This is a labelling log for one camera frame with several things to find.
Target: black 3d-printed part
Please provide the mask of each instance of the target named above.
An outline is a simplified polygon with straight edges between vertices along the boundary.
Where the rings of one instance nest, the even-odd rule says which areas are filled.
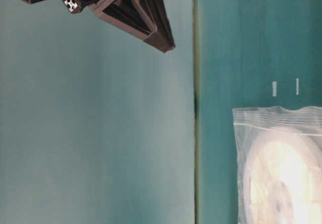
[[[36,3],[43,0],[24,0]],[[100,19],[167,52],[175,47],[163,0],[62,0],[72,14],[89,7]]]

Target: plastic bag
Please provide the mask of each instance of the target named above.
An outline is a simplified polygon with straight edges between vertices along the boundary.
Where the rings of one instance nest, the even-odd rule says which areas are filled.
[[[238,222],[322,223],[322,108],[233,109]]]

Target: teal surface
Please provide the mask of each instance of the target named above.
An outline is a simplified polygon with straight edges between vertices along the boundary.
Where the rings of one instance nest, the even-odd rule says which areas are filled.
[[[0,223],[194,223],[192,0],[167,54],[61,0],[0,0]]]
[[[198,224],[237,223],[232,108],[322,104],[321,5],[322,0],[196,0]]]

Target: teal table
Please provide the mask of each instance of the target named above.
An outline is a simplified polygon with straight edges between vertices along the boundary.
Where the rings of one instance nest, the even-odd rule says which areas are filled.
[[[322,104],[321,6],[196,0],[198,224],[237,224],[232,108]]]

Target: white spool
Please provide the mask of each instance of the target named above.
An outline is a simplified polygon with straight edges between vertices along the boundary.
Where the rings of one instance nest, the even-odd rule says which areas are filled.
[[[252,144],[243,191],[247,224],[321,224],[322,152],[293,128],[265,131]]]

